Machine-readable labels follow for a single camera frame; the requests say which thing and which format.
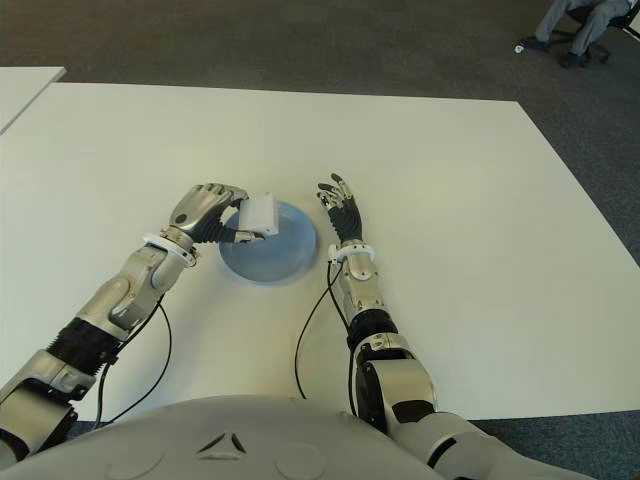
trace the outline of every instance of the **black shoe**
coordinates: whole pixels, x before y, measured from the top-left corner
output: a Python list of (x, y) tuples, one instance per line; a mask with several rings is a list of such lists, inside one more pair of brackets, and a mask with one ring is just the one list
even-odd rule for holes
[(520, 40), (519, 45), (522, 45), (524, 48), (532, 48), (534, 50), (540, 50), (542, 52), (549, 51), (549, 42), (543, 42), (538, 40), (536, 37), (527, 37)]
[(581, 56), (576, 55), (573, 52), (567, 53), (564, 57), (560, 59), (560, 66), (564, 68), (571, 68), (578, 64)]

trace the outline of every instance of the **blue bowl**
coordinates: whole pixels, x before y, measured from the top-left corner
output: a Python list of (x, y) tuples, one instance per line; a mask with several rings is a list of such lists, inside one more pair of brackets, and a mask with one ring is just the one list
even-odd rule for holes
[[(307, 215), (278, 202), (278, 235), (254, 243), (221, 243), (220, 255), (240, 277), (260, 284), (284, 283), (305, 271), (316, 252), (316, 230)], [(239, 213), (226, 225), (238, 228)]]

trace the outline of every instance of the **gray pants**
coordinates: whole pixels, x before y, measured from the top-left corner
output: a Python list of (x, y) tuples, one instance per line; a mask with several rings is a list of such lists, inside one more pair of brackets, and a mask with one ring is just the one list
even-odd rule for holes
[(554, 0), (536, 30), (536, 38), (542, 42), (548, 42), (551, 31), (564, 13), (578, 7), (594, 8), (584, 28), (576, 35), (571, 45), (571, 51), (576, 55), (582, 55), (591, 42), (604, 33), (609, 20), (625, 15), (630, 9), (627, 0)]

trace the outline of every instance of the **white tabletop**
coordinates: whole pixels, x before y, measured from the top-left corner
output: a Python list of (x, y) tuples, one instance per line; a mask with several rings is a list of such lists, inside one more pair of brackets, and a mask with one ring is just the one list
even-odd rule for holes
[(64, 73), (63, 67), (0, 67), (0, 135)]
[[(137, 411), (194, 397), (296, 395), (295, 341), (336, 241), (315, 183), (339, 172), (390, 311), (468, 418), (640, 408), (640, 270), (517, 103), (54, 84), (0, 138), (0, 382), (157, 232), (196, 183), (273, 192), (319, 235), (285, 287), (234, 279), (201, 248), (165, 299), (174, 357)], [(346, 408), (330, 302), (303, 342), (312, 399)], [(161, 317), (112, 369), (105, 417), (166, 352)], [(95, 412), (94, 388), (79, 405)]]

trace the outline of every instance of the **black cable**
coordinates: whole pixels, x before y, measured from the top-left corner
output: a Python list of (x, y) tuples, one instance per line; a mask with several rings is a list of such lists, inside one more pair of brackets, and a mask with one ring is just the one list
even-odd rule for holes
[(158, 308), (162, 309), (162, 312), (164, 313), (164, 316), (165, 316), (165, 320), (167, 321), (167, 326), (169, 328), (169, 356), (171, 356), (171, 326), (169, 325), (169, 319), (167, 318), (167, 314), (166, 314), (166, 312), (164, 311), (164, 308), (161, 305), (161, 302), (162, 302), (163, 298), (164, 298), (164, 295), (162, 295), (158, 299), (158, 303), (156, 303), (156, 305), (153, 307), (153, 310), (151, 310), (151, 313), (146, 318), (146, 320), (144, 322), (142, 322), (140, 324), (140, 326), (136, 329), (136, 331), (133, 332), (131, 335), (129, 335), (129, 338), (127, 338), (122, 343), (122, 345), (120, 345), (118, 347), (118, 349), (112, 355), (112, 357), (109, 360), (109, 362), (102, 369), (102, 373), (100, 374), (100, 383), (98, 385), (98, 408), (97, 408), (97, 412), (96, 412), (96, 419), (95, 419), (95, 421), (93, 423), (93, 426), (91, 427), (91, 430), (95, 430), (96, 428), (100, 427), (100, 422), (102, 420), (102, 404), (103, 404), (103, 396), (104, 396), (104, 384), (105, 384), (105, 381), (107, 379), (107, 373), (109, 373), (109, 368), (111, 368), (111, 365), (113, 365), (115, 363), (115, 361), (117, 360), (118, 354), (120, 352), (122, 352), (122, 350), (124, 350), (124, 348), (127, 345), (129, 345), (134, 338), (136, 338), (138, 336), (138, 334), (144, 329), (144, 327), (147, 326), (147, 324), (151, 321), (151, 319), (153, 318), (155, 313), (158, 311)]
[[(340, 274), (340, 272), (342, 271), (342, 267), (344, 265), (343, 262), (340, 263), (340, 271), (338, 271), (338, 274)], [(327, 268), (327, 289), (329, 290), (329, 295), (331, 295), (331, 301), (333, 302), (333, 306), (336, 307), (336, 311), (338, 312), (338, 315), (340, 315), (340, 320), (342, 320), (344, 329), (347, 331), (347, 335), (349, 335), (349, 324), (347, 323), (347, 319), (344, 318), (344, 315), (342, 314), (342, 310), (338, 306), (338, 301), (336, 300), (336, 296), (333, 294), (333, 289), (331, 288), (333, 286), (333, 283), (330, 280), (331, 280), (331, 264), (329, 264), (329, 268)]]
[(96, 420), (93, 422), (91, 430), (95, 430), (100, 426), (100, 420), (102, 419), (102, 397), (104, 393), (104, 381), (107, 379), (107, 372), (109, 371), (110, 363), (107, 363), (100, 375), (100, 384), (98, 385), (98, 411), (96, 412)]
[[(302, 337), (304, 336), (304, 332), (307, 330), (307, 327), (309, 326), (309, 322), (311, 322), (311, 319), (313, 318), (313, 314), (316, 313), (316, 310), (318, 309), (318, 306), (320, 305), (320, 303), (322, 302), (322, 300), (324, 299), (324, 297), (327, 295), (327, 292), (329, 292), (331, 290), (331, 287), (333, 286), (333, 284), (336, 282), (336, 280), (338, 279), (338, 276), (340, 275), (340, 272), (342, 272), (342, 263), (340, 264), (340, 269), (338, 270), (338, 273), (336, 273), (336, 276), (333, 277), (333, 280), (328, 282), (329, 285), (327, 285), (327, 288), (325, 288), (324, 292), (322, 292), (322, 295), (320, 295), (320, 298), (318, 299), (318, 301), (316, 302), (316, 304), (313, 306), (313, 309), (311, 310), (311, 313), (309, 314), (309, 316), (307, 317), (307, 321), (304, 323), (304, 327), (302, 327), (302, 331), (300, 332), (300, 336), (298, 337), (298, 343), (296, 344), (296, 353), (293, 357), (293, 372), (295, 373), (296, 376), (296, 384), (298, 385), (298, 391), (300, 392), (300, 395), (302, 396), (302, 398), (304, 398), (306, 400), (307, 396), (304, 394), (304, 391), (302, 390), (302, 385), (300, 384), (300, 376), (298, 374), (298, 352), (300, 351), (300, 343), (302, 342)], [(330, 278), (330, 272), (331, 272), (331, 262), (328, 262), (327, 264), (327, 277)]]
[(169, 362), (171, 361), (171, 350), (173, 348), (173, 334), (171, 332), (171, 324), (169, 323), (169, 317), (167, 316), (167, 312), (165, 311), (165, 309), (164, 309), (164, 307), (162, 306), (161, 303), (158, 303), (158, 307), (160, 308), (160, 311), (162, 312), (162, 315), (164, 315), (164, 320), (165, 320), (165, 323), (167, 324), (167, 332), (169, 333), (169, 351), (167, 352), (167, 359), (164, 362), (164, 367), (162, 367), (162, 371), (160, 372), (160, 375), (158, 376), (158, 379), (151, 386), (151, 388), (149, 388), (149, 390), (147, 390), (147, 393), (145, 393), (138, 400), (136, 400), (134, 403), (132, 403), (129, 407), (125, 408), (122, 412), (120, 412), (118, 415), (116, 415), (111, 420), (109, 420), (107, 422), (107, 425), (109, 425), (110, 423), (115, 422), (117, 419), (119, 419), (124, 414), (126, 414), (130, 410), (132, 410), (135, 407), (137, 407), (142, 401), (144, 401), (145, 398), (147, 398), (149, 395), (151, 395), (151, 393), (156, 389), (156, 387), (158, 386), (158, 384), (162, 380), (162, 377), (164, 377), (165, 372), (167, 371), (167, 367), (169, 366)]
[[(344, 325), (344, 329), (347, 331), (347, 335), (349, 335), (350, 333), (350, 328), (349, 325), (347, 324), (347, 319), (344, 317), (344, 314), (342, 313), (342, 309), (340, 308), (340, 306), (338, 305), (338, 302), (336, 300), (335, 295), (333, 294), (333, 289), (332, 284), (330, 284), (329, 282), (329, 271), (327, 270), (327, 288), (329, 289), (329, 295), (331, 295), (331, 300), (333, 301), (333, 306), (336, 307), (336, 311), (338, 312), (338, 315), (340, 315), (340, 320), (342, 320), (342, 324)], [(353, 387), (352, 387), (352, 376), (353, 376), (353, 353), (351, 353), (351, 351), (349, 351), (349, 375), (347, 378), (347, 392), (349, 394), (349, 407), (351, 407), (351, 413), (353, 414), (354, 417), (357, 417), (358, 415), (356, 414), (356, 407), (355, 404), (353, 403)]]
[(347, 392), (349, 393), (349, 407), (351, 407), (351, 414), (354, 417), (357, 417), (358, 414), (356, 413), (356, 406), (353, 403), (353, 385), (352, 385), (352, 378), (353, 376), (353, 353), (351, 353), (351, 350), (349, 350), (349, 375), (347, 378)]

